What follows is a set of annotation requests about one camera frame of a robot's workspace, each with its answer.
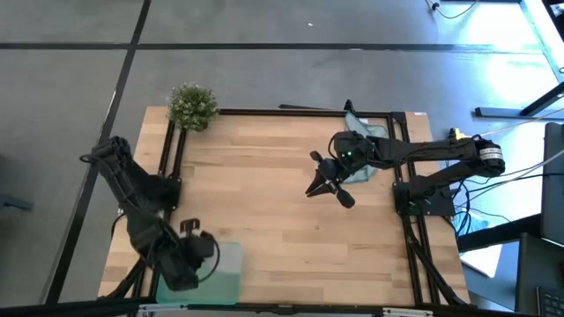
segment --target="towel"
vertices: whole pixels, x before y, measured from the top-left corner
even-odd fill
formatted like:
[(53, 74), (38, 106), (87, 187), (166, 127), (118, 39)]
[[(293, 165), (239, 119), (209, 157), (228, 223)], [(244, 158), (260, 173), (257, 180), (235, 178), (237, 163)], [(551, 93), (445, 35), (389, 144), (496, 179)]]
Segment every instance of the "towel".
[[(348, 112), (345, 115), (346, 129), (349, 131), (356, 131), (359, 134), (366, 136), (388, 137), (388, 130), (381, 125), (368, 124), (363, 122), (362, 119), (357, 118), (353, 113)], [(378, 169), (372, 166), (364, 166), (356, 173), (349, 176), (344, 184), (352, 184), (356, 182), (368, 181), (370, 177), (376, 174)]]

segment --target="gray floor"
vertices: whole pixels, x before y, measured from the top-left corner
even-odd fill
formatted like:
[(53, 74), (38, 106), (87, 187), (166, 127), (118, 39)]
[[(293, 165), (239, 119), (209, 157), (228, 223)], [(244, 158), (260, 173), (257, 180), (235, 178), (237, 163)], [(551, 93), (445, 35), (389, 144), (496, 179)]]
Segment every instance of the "gray floor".
[[(141, 0), (0, 2), (0, 41), (130, 40)], [(467, 4), (443, 4), (447, 12)], [(530, 54), (398, 51), (138, 51), (114, 133), (135, 144), (145, 107), (183, 82), (208, 85), (222, 107), (290, 103), (423, 111), (435, 138), (515, 123), (477, 119), (474, 107), (524, 107), (557, 84), (516, 4), (478, 4), (456, 20), (423, 0), (154, 1), (142, 42), (370, 42), (532, 45)], [(0, 50), (0, 192), (35, 202), (0, 213), (0, 306), (41, 301), (125, 52)], [(508, 171), (542, 159), (543, 123), (493, 136)], [(510, 198), (525, 192), (529, 200)], [(539, 212), (539, 180), (507, 185), (473, 205), (511, 219)], [(95, 298), (116, 203), (96, 184), (62, 300)], [(495, 223), (502, 220), (490, 218)]]

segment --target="wire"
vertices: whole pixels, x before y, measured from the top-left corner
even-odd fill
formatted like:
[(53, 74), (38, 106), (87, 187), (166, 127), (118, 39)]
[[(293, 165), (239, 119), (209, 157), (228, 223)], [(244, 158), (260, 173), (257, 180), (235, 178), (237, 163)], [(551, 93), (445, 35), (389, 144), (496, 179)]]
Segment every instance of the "wire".
[(511, 173), (505, 173), (505, 174), (502, 174), (502, 175), (500, 175), (500, 176), (488, 177), (488, 178), (486, 179), (486, 181), (482, 181), (482, 182), (473, 181), (473, 180), (468, 180), (468, 179), (465, 180), (465, 181), (469, 181), (469, 182), (471, 182), (471, 183), (478, 184), (478, 185), (486, 185), (486, 184), (487, 184), (491, 179), (493, 179), (493, 178), (505, 177), (505, 176), (510, 176), (510, 175), (516, 174), (516, 173), (524, 172), (524, 171), (526, 171), (526, 170), (532, 169), (533, 167), (535, 167), (535, 166), (537, 166), (537, 165), (539, 165), (539, 164), (541, 164), (541, 163), (542, 163), (542, 162), (537, 163), (537, 164), (535, 164), (534, 166), (530, 166), (530, 167), (527, 167), (527, 168), (524, 168), (524, 169), (520, 169), (520, 170), (518, 170), (518, 171), (514, 171), (514, 172), (511, 172)]
[(513, 221), (507, 219), (506, 217), (504, 217), (504, 216), (502, 216), (502, 215), (491, 214), (491, 213), (484, 212), (484, 211), (479, 210), (479, 209), (476, 209), (476, 208), (470, 208), (470, 210), (474, 210), (474, 211), (477, 211), (477, 212), (479, 212), (479, 213), (481, 213), (481, 214), (488, 215), (488, 216), (492, 216), (492, 217), (500, 217), (500, 218), (503, 218), (503, 219), (504, 219), (505, 221), (507, 221), (508, 223), (511, 223), (511, 224), (513, 224), (515, 227), (517, 227), (517, 225), (515, 225), (515, 223), (514, 223)]
[(218, 243), (217, 240), (215, 240), (215, 238), (212, 235), (210, 235), (210, 236), (211, 236), (211, 239), (213, 240), (213, 245), (215, 246), (216, 250), (218, 250), (218, 257), (215, 259), (215, 264), (213, 264), (213, 268), (211, 268), (210, 273), (208, 273), (208, 275), (199, 279), (197, 281), (198, 283), (202, 283), (206, 279), (210, 278), (212, 276), (212, 274), (215, 272), (215, 270), (218, 268), (218, 265), (219, 265), (219, 258), (221, 256), (221, 251), (219, 251), (219, 243)]
[(507, 126), (507, 127), (505, 127), (505, 128), (495, 129), (495, 130), (492, 130), (492, 131), (487, 131), (486, 133), (482, 133), (482, 134), (480, 134), (480, 135), (481, 135), (481, 136), (487, 136), (487, 135), (491, 135), (491, 134), (494, 134), (494, 133), (498, 133), (498, 132), (505, 131), (505, 130), (507, 130), (507, 129), (512, 129), (512, 128), (518, 127), (518, 126), (523, 125), (523, 124), (526, 124), (526, 123), (535, 122), (535, 121), (538, 121), (538, 120), (540, 120), (540, 119), (546, 118), (547, 116), (549, 116), (549, 115), (551, 115), (551, 114), (556, 114), (557, 112), (560, 112), (560, 111), (562, 111), (562, 110), (564, 110), (564, 107), (561, 108), (561, 109), (558, 109), (558, 110), (554, 110), (554, 111), (552, 111), (551, 113), (548, 113), (548, 114), (539, 116), (539, 117), (537, 117), (537, 118), (528, 120), (528, 121), (526, 121), (526, 122), (520, 122), (520, 123), (517, 123), (517, 124), (514, 124), (514, 125)]
[[(529, 176), (524, 176), (524, 177), (521, 177), (519, 179), (516, 179), (515, 181), (527, 180), (529, 178), (534, 178), (534, 177), (539, 177), (539, 176), (564, 176), (564, 173), (542, 173), (542, 174), (536, 174), (536, 175), (529, 175)], [(476, 192), (476, 191), (488, 189), (488, 188), (491, 188), (493, 186), (502, 185), (503, 183), (506, 183), (506, 182), (510, 182), (510, 181), (498, 181), (494, 184), (484, 186), (483, 188), (475, 188), (475, 189), (471, 190), (470, 192), (473, 193), (473, 192)]]
[(331, 155), (332, 158), (338, 160), (338, 158), (333, 154), (333, 151), (331, 150), (331, 144), (333, 144), (334, 140), (335, 140), (335, 135), (331, 137), (331, 140), (329, 140), (329, 143), (327, 144), (327, 152), (329, 153), (329, 155)]
[(476, 5), (476, 4), (479, 2), (479, 0), (474, 1), (474, 3), (471, 4), (466, 10), (464, 10), (464, 11), (458, 13), (456, 16), (450, 17), (450, 16), (447, 16), (447, 15), (445, 15), (444, 13), (442, 13), (441, 9), (439, 9), (439, 6), (440, 6), (440, 5), (439, 5), (438, 3), (434, 3), (434, 2), (432, 2), (431, 0), (426, 0), (426, 1), (427, 1), (427, 5), (429, 6), (429, 9), (431, 9), (432, 11), (437, 11), (437, 12), (439, 12), (439, 14), (441, 14), (444, 18), (450, 18), (450, 19), (460, 17), (461, 15), (465, 14), (466, 12), (468, 12), (471, 8), (474, 7), (474, 5)]
[(458, 193), (460, 192), (460, 188), (463, 186), (465, 181), (466, 180), (460, 182), (460, 185), (458, 185), (458, 188), (455, 190), (455, 194), (451, 197), (452, 200), (454, 200), (456, 198), (456, 195), (458, 195)]
[(548, 163), (552, 162), (553, 160), (557, 159), (557, 158), (558, 158), (560, 155), (562, 155), (563, 153), (564, 153), (564, 150), (559, 151), (558, 153), (552, 155), (552, 156), (551, 156), (549, 159), (547, 159), (546, 161), (544, 161), (544, 162), (542, 162), (542, 163), (540, 163), (540, 164), (534, 166), (533, 168), (531, 168), (531, 169), (528, 170), (527, 172), (525, 172), (525, 173), (523, 173), (523, 174), (521, 174), (521, 175), (519, 175), (519, 176), (517, 176), (517, 177), (515, 177), (515, 178), (513, 178), (513, 179), (511, 179), (511, 180), (509, 180), (509, 181), (502, 181), (502, 182), (500, 182), (500, 183), (494, 184), (494, 185), (497, 185), (497, 186), (492, 186), (492, 187), (489, 187), (489, 188), (483, 188), (483, 189), (485, 189), (483, 192), (481, 192), (481, 193), (475, 195), (475, 196), (472, 197), (472, 198), (469, 198), (466, 202), (469, 203), (469, 202), (471, 202), (471, 201), (473, 201), (474, 199), (476, 199), (476, 198), (482, 196), (483, 194), (487, 193), (488, 191), (490, 191), (490, 190), (492, 190), (492, 189), (498, 188), (499, 186), (502, 186), (502, 185), (508, 184), (508, 183), (510, 183), (510, 182), (512, 182), (512, 181), (516, 181), (516, 180), (518, 180), (518, 179), (523, 178), (523, 177), (526, 176), (527, 174), (529, 174), (529, 173), (531, 173), (531, 172), (537, 170), (538, 168), (540, 168), (540, 167), (542, 167), (542, 166), (545, 166), (546, 164), (548, 164)]
[(458, 186), (458, 188), (460, 189), (461, 187), (464, 187), (464, 190), (466, 190), (466, 214), (464, 215), (464, 218), (462, 219), (462, 222), (460, 224), (460, 226), (458, 227), (458, 230), (455, 233), (455, 236), (458, 238), (458, 236), (460, 235), (460, 232), (462, 232), (462, 230), (464, 229), (464, 227), (466, 226), (466, 222), (468, 222), (468, 227), (466, 229), (466, 234), (468, 234), (468, 232), (470, 231), (470, 226), (471, 226), (471, 222), (472, 222), (472, 217), (470, 216), (470, 213), (468, 212), (468, 210), (470, 209), (470, 191), (468, 190), (468, 188), (466, 187), (466, 185), (464, 185), (464, 181), (460, 182), (460, 186)]
[(121, 215), (117, 216), (117, 218), (114, 220), (114, 223), (112, 224), (112, 235), (110, 236), (110, 238), (114, 238), (114, 231), (115, 231), (115, 225), (117, 225), (117, 222), (123, 217), (125, 216), (125, 212), (123, 212)]

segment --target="wooden tabletop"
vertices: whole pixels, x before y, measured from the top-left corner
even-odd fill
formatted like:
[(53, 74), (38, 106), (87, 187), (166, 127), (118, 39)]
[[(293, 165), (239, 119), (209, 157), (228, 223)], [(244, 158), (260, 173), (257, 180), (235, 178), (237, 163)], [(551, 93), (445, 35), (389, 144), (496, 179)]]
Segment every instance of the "wooden tabletop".
[[(135, 160), (148, 173), (157, 172), (166, 111), (148, 107), (145, 113)], [(344, 121), (221, 115), (206, 131), (189, 132), (181, 201), (171, 225), (178, 230), (182, 220), (198, 217), (220, 242), (242, 244), (241, 303), (413, 305), (404, 233), (391, 192), (393, 170), (345, 185), (356, 200), (350, 210), (333, 195), (304, 195), (315, 174), (309, 152), (327, 156), (327, 143), (344, 130)], [(407, 122), (412, 142), (431, 140), (426, 114), (407, 113)], [(370, 123), (386, 126), (381, 119)], [(418, 174), (438, 169), (434, 162), (415, 166)], [(110, 293), (138, 258), (126, 221), (115, 228), (100, 295)], [(469, 300), (452, 229), (439, 217), (426, 221), (435, 266), (458, 296)], [(418, 265), (429, 301), (425, 270)]]

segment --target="potted plant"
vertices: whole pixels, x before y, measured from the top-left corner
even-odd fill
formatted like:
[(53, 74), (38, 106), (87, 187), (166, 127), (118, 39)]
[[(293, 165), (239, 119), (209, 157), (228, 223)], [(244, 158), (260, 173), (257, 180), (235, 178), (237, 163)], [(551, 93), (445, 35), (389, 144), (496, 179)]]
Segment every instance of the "potted plant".
[(196, 84), (173, 88), (168, 101), (168, 119), (183, 129), (205, 130), (218, 110), (215, 93)]

